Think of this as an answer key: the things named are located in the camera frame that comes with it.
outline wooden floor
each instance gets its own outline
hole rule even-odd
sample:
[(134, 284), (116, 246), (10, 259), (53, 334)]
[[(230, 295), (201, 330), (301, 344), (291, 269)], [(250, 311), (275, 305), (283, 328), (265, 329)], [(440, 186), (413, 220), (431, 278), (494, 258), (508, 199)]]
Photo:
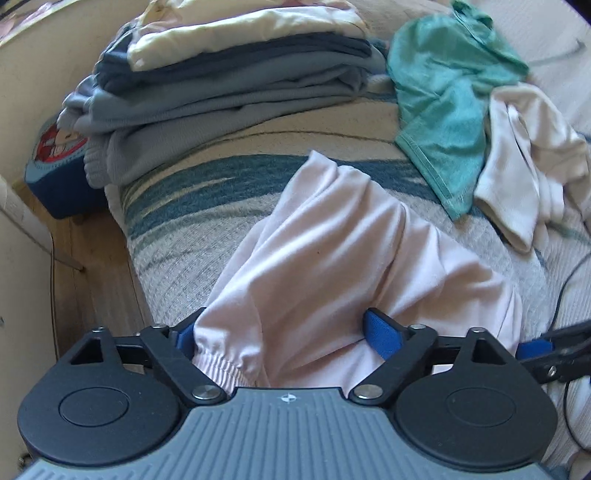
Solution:
[(49, 227), (56, 247), (85, 266), (78, 272), (56, 263), (56, 330), (61, 354), (97, 325), (122, 336), (152, 323), (125, 237), (109, 212), (92, 214), (79, 224), (72, 219), (55, 220), (29, 190), (19, 195)]

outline wall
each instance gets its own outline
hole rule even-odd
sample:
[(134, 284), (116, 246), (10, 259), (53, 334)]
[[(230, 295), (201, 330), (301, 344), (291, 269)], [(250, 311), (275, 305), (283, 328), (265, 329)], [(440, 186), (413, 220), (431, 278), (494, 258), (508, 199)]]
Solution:
[(148, 0), (66, 0), (0, 46), (0, 176), (21, 179), (43, 123)]
[(21, 400), (56, 361), (51, 257), (0, 210), (0, 478), (27, 451), (17, 429)]

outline gray ribbed surface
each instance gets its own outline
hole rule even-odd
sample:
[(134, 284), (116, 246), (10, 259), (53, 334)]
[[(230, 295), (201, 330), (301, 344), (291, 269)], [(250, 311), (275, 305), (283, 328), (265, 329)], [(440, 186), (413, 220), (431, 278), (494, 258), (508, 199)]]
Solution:
[[(295, 400), (282, 400), (287, 394)], [(477, 475), (431, 462), (398, 437), (383, 411), (337, 389), (249, 390), (193, 410), (158, 451), (99, 470), (37, 462), (20, 480), (549, 480), (539, 466)]]

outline green t-shirt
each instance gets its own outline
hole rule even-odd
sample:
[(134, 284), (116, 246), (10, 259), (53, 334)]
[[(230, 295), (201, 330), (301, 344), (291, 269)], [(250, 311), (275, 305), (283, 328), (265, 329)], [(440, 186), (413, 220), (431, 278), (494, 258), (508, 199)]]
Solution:
[(452, 8), (453, 15), (419, 18), (398, 30), (388, 73), (400, 107), (395, 142), (456, 220), (470, 210), (484, 165), (491, 90), (519, 82), (529, 69), (488, 15), (457, 0)]

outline bed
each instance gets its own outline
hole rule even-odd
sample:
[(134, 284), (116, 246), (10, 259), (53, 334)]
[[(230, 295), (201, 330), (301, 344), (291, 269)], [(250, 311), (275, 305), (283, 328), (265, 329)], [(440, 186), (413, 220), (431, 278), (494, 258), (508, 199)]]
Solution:
[[(445, 1), (355, 0), (374, 34), (389, 40), (410, 18), (445, 12)], [(535, 83), (574, 128), (591, 141), (591, 28), (560, 0), (476, 0), (496, 28), (531, 65)], [(273, 210), (310, 150), (353, 164), (419, 215), (509, 278), (524, 304), (522, 341), (545, 332), (561, 285), (591, 249), (587, 226), (567, 205), (542, 249), (518, 254), (478, 209), (453, 223), (416, 168), (394, 145), (398, 106), (391, 81), (376, 76), (354, 102), (273, 119), (227, 135), (121, 189), (107, 188), (111, 211), (128, 248), (155, 322), (174, 325), (204, 305), (246, 233)], [(569, 283), (557, 327), (591, 316), (591, 264)], [(571, 425), (591, 443), (588, 380), (571, 387)], [(551, 384), (558, 405), (564, 387)], [(551, 465), (578, 448), (560, 417), (547, 451)]]

